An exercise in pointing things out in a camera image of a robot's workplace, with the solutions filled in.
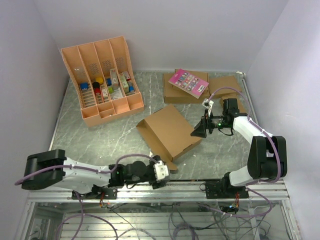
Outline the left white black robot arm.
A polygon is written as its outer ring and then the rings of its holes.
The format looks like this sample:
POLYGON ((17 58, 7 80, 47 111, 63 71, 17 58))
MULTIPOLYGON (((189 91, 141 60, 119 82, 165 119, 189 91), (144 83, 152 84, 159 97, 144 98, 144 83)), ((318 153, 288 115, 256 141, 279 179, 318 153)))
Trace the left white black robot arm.
POLYGON ((153 189, 162 188, 170 171, 160 156, 134 153, 133 157, 148 158, 149 163, 137 160, 121 164, 97 166, 66 157, 65 150, 56 149, 27 157, 24 176, 15 185, 28 191, 54 186, 72 192, 72 198, 115 200, 118 189, 148 183, 153 189))

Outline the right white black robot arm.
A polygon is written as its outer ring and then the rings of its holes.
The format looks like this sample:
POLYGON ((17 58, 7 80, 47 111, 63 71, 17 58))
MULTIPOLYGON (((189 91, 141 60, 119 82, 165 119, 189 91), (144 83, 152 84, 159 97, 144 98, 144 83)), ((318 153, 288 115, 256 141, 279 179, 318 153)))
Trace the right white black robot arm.
POLYGON ((244 137, 250 150, 246 166, 226 173, 220 180, 205 182, 207 199, 246 199, 249 196, 247 186, 259 181, 276 183, 287 175, 287 143, 283 136, 267 132, 247 113, 241 113, 236 98, 223 101, 222 115, 213 115, 213 104, 209 99, 203 101, 204 115, 190 135, 206 138, 214 130, 230 129, 231 133, 244 137))

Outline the large cardboard box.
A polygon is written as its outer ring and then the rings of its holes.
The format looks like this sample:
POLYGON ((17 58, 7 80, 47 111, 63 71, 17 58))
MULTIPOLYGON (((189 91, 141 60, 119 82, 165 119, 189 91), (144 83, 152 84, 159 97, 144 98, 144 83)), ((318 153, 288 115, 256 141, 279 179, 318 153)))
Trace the large cardboard box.
POLYGON ((160 156, 172 174, 179 173, 175 161, 202 141, 191 136, 194 128, 173 104, 142 119, 136 128, 151 152, 160 156))

